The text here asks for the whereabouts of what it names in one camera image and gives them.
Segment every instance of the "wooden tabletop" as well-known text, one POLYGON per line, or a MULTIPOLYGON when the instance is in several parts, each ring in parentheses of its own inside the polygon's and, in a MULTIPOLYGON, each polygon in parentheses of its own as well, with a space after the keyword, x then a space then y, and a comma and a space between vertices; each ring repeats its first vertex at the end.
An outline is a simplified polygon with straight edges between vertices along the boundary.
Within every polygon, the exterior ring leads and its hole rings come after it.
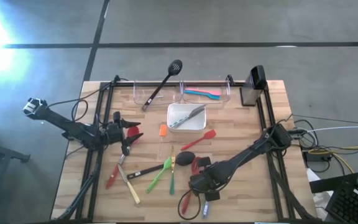
MULTIPOLYGON (((100 82, 84 82, 81 96, 97 90, 99 84, 100 82)), ((287 118, 291 114, 291 109, 284 82, 281 80, 268 81, 268 86, 275 119, 278 121, 287 118)), ((206 128, 202 133, 168 132, 167 137, 163 138, 160 146, 160 136, 158 133, 160 125, 167 122, 167 106, 158 106, 150 111, 143 112, 140 108, 141 106, 134 103, 132 94, 132 87, 115 87, 110 112, 110 120, 112 120, 113 112, 120 111, 122 118, 125 120, 142 123, 139 129, 144 135, 132 146, 130 156, 125 159, 122 165, 127 174, 162 164, 171 154, 172 147, 176 153, 179 153, 183 145, 199 139, 205 132, 211 129, 215 129, 216 137, 212 140, 201 141, 199 144, 191 147, 189 151, 194 152, 199 157, 209 156, 212 163, 231 158, 250 146, 261 134, 257 107, 241 106, 238 87, 233 87, 231 90, 231 100, 223 108, 207 107, 206 128), (161 158, 158 156, 159 147, 162 149, 161 158)), ((80 122, 93 122, 97 98, 98 96, 95 94, 87 99, 89 110, 80 122)), ((267 125, 269 125, 269 116, 264 100, 263 104, 267 125)), ((84 105, 80 104, 77 113, 83 114, 84 111, 84 105)), ((283 123, 283 125, 287 129, 290 129, 293 127, 293 120, 290 119, 288 122, 283 123)), ((71 142, 67 153, 78 147, 80 145, 77 142, 71 142)), ((180 197, 188 190, 188 180, 191 175, 190 166, 175 166, 174 195, 169 194, 171 176, 169 171, 163 174, 160 181, 148 194, 146 193, 146 188, 158 174, 158 171, 130 180, 141 200, 141 203, 136 205, 128 186, 120 175, 110 189, 105 189, 107 180, 120 156, 120 143, 110 145, 104 153, 93 221, 183 222, 184 220, 177 214, 177 206, 180 197)), ((86 149, 81 149, 70 155, 65 161, 52 218, 61 215, 78 193, 85 158, 86 149)), ((313 196, 299 148, 294 146, 288 148, 284 160, 292 192, 307 211, 316 216, 313 196)), ((187 217, 192 217, 198 208, 198 201, 194 195, 192 195, 190 201, 190 206, 186 213, 187 217)), ((286 216, 287 211, 285 211, 283 195, 281 195, 281 201, 286 216)), ((84 214, 88 211, 88 202, 88 197, 86 197, 84 214)), ((230 184, 221 191, 221 199, 210 203, 208 219, 203 220, 200 214, 193 221, 277 221, 266 155, 256 157, 238 168, 230 184)))

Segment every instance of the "white container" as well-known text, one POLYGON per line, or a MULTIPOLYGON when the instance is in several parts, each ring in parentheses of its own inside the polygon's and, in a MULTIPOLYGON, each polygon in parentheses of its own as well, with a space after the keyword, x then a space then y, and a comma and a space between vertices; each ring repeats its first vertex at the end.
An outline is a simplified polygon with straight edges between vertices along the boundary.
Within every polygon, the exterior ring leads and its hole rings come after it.
MULTIPOLYGON (((167 124, 168 128, 174 122, 178 121, 185 116, 188 116, 194 109, 202 106, 202 104, 179 104, 172 103, 168 107, 167 124)), ((198 133, 201 132, 206 126, 206 110, 202 111, 198 115, 185 121, 177 128, 169 128, 171 132, 176 133, 198 133)))

